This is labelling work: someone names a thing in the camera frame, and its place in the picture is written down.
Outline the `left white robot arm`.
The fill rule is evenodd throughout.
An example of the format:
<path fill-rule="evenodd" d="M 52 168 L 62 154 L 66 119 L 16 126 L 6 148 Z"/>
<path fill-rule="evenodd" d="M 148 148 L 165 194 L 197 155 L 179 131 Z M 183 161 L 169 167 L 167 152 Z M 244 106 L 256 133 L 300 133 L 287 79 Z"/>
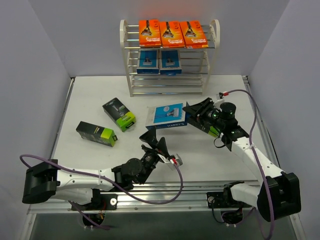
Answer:
<path fill-rule="evenodd" d="M 113 168 L 67 168 L 59 165 L 57 159 L 42 159 L 26 170 L 22 202 L 39 204 L 54 198 L 95 210 L 101 203 L 101 191 L 128 192 L 135 184 L 143 185 L 159 162 L 170 166 L 176 163 L 176 157 L 168 152 L 166 139 L 157 139 L 154 128 L 139 139 L 144 143 L 142 158 L 131 158 Z"/>

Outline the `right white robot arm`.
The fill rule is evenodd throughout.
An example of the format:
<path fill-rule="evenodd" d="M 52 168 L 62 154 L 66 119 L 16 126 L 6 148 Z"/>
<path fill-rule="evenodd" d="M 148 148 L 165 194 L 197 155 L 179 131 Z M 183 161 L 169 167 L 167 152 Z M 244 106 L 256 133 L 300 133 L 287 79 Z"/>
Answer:
<path fill-rule="evenodd" d="M 241 203 L 252 206 L 267 222 L 299 213 L 302 204 L 298 177 L 274 165 L 254 145 L 252 137 L 239 125 L 236 109 L 231 102 L 214 102 L 209 97 L 183 107 L 189 124 L 220 138 L 222 146 L 239 157 L 259 182 L 259 186 L 243 181 L 226 184 L 223 203 L 230 207 Z"/>

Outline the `grey Harry's box blue razor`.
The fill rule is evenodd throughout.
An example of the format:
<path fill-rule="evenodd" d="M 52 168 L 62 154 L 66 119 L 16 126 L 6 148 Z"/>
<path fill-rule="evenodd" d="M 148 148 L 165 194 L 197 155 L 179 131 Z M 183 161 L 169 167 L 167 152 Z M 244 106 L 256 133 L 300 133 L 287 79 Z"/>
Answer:
<path fill-rule="evenodd" d="M 178 102 L 148 107 L 145 127 L 149 130 L 186 126 L 188 114 L 183 108 L 187 105 L 187 102 Z"/>

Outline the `Harry's blade cartridge pack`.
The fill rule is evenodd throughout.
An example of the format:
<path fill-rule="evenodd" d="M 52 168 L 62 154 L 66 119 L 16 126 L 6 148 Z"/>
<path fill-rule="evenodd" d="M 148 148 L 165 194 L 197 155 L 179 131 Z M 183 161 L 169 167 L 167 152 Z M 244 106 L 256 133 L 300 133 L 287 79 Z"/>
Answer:
<path fill-rule="evenodd" d="M 161 75 L 176 76 L 182 73 L 179 50 L 159 51 L 159 72 Z"/>

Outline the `orange Gillette Fusion5 razor box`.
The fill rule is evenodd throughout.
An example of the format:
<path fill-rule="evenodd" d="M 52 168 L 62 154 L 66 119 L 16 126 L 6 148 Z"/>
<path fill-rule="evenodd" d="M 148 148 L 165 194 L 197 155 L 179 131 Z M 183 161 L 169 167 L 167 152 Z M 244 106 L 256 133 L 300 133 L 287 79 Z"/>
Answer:
<path fill-rule="evenodd" d="M 198 20 L 180 21 L 179 25 L 187 49 L 202 49 L 209 46 L 206 35 Z"/>

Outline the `small orange Gillette razor box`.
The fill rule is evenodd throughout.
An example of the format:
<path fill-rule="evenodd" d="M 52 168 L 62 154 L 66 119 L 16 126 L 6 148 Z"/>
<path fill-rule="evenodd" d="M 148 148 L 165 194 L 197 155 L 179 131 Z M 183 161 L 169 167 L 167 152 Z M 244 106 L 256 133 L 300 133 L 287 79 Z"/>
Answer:
<path fill-rule="evenodd" d="M 139 46 L 140 47 L 161 47 L 162 39 L 160 22 L 158 19 L 139 20 Z"/>

